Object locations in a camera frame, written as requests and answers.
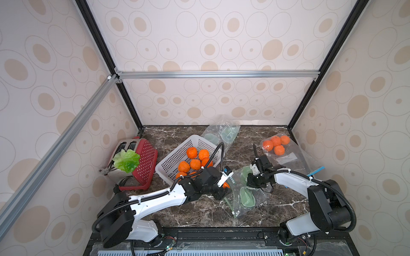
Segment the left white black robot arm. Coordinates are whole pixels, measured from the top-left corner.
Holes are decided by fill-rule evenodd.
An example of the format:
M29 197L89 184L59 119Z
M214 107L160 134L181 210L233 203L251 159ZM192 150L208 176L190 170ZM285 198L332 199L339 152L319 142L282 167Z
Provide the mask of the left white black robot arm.
M231 192L226 184L233 171L228 166L219 169L200 164L199 170L180 173L166 189L145 195L129 196L119 192L97 214L92 231L99 234L104 248L114 247L124 241L155 242L165 236L157 221L144 217L166 208L197 201L201 196L222 200Z

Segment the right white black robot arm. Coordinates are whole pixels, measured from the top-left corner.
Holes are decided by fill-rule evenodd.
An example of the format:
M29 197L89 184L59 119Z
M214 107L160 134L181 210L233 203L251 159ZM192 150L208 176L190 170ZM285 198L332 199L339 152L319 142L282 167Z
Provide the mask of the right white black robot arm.
M293 171L283 165L274 166L267 156L259 156L253 145L255 158L247 176L247 186L263 189L268 185L282 185L307 198L310 212L280 224L279 240L283 245L293 244L299 236L336 230L349 233L357 224L353 206L334 180L321 181Z

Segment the blue-seal clear zip-top bag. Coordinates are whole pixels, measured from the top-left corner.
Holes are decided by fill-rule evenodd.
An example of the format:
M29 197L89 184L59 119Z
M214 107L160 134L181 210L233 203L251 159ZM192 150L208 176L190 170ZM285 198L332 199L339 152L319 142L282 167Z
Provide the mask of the blue-seal clear zip-top bag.
M281 137L285 135L284 133L278 133L274 136ZM262 142L265 140L270 140L273 136L263 139L260 142L262 148ZM322 164L319 164L313 157L306 153L297 143L290 139L288 145L283 145L285 147L285 154L282 156L277 156L272 149L269 152L263 150L265 156L268 157L269 161L273 165L283 165L291 170L304 173L307 176L314 176L318 172L325 169Z

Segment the green-seal clear zip-top bag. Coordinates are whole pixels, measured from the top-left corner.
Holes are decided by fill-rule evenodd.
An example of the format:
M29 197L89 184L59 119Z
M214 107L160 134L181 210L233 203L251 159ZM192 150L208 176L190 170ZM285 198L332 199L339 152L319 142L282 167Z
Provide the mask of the green-seal clear zip-top bag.
M268 184L266 188L252 188L247 186L248 175L253 175L253 168L248 165L240 170L233 171L233 176L225 182L231 193L224 198L234 218L238 218L263 204L268 195L273 192L273 187Z

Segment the orange toy mandarin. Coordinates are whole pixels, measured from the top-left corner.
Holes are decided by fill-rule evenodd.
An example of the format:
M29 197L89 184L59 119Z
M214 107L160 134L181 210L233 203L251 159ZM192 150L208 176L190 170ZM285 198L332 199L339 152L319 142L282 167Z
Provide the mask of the orange toy mandarin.
M195 159L198 155L198 151L195 147L190 147L186 150L186 155L189 159Z
M182 161L178 165L178 172L188 173L191 170L189 163Z
M192 170L195 170L195 171L200 170L201 169L201 161L198 160L198 159L192 159L191 162L190 162L190 168Z
M210 153L206 149L202 149L198 153L199 160L203 161L204 159L208 159L210 157Z

